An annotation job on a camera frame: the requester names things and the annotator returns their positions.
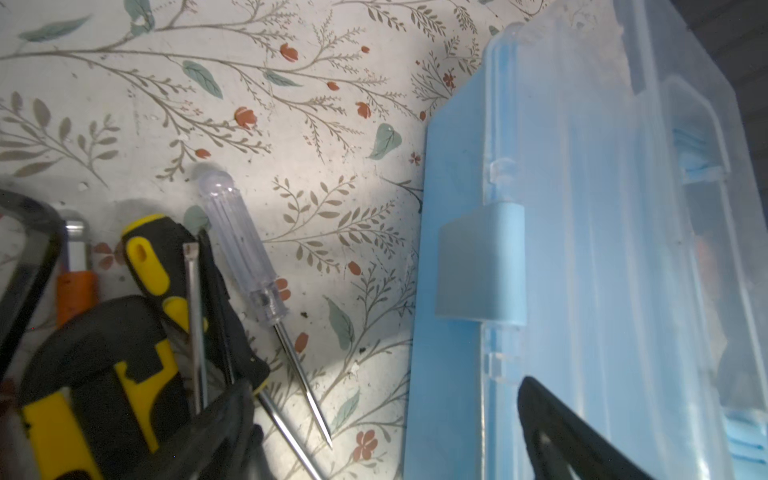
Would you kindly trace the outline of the black yellow screwdriver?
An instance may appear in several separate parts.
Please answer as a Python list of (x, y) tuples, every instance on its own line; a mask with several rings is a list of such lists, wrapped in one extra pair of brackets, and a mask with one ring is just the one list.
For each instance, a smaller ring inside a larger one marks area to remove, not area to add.
[(207, 394), (203, 376), (208, 363), (222, 372), (228, 384), (246, 380), (305, 471), (321, 479), (320, 468), (266, 391), (271, 369), (251, 348), (230, 304), (206, 230), (193, 234), (166, 215), (150, 215), (125, 227), (122, 243), (141, 292), (174, 328), (189, 335), (196, 399), (201, 401)]

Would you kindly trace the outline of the clear handle screwdriver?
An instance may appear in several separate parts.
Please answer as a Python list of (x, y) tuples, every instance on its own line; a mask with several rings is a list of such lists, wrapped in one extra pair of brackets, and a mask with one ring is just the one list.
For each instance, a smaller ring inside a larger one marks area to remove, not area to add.
[(260, 325), (276, 332), (289, 365), (298, 377), (315, 423), (326, 444), (332, 446), (328, 422), (299, 360), (293, 339), (283, 324), (288, 309), (277, 285), (278, 275), (240, 190), (230, 174), (213, 167), (205, 167), (197, 173), (196, 184), (202, 208), (219, 239), (249, 313)]

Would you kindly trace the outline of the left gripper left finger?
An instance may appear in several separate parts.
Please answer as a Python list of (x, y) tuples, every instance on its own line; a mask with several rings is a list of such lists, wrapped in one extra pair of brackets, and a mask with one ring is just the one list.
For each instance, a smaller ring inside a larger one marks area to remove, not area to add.
[(251, 385), (238, 380), (125, 479), (262, 479), (263, 431)]

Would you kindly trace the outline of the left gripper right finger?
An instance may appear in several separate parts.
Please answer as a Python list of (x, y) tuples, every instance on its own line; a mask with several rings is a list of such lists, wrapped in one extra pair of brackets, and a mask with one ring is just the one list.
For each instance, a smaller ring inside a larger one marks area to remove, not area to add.
[(517, 408), (537, 479), (649, 477), (537, 379), (523, 378)]

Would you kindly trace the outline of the blue plastic tool box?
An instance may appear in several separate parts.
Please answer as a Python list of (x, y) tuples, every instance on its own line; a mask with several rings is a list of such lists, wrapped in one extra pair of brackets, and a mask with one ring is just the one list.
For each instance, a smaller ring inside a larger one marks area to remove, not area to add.
[(767, 228), (671, 1), (557, 1), (430, 121), (408, 479), (532, 479), (526, 379), (657, 479), (767, 475)]

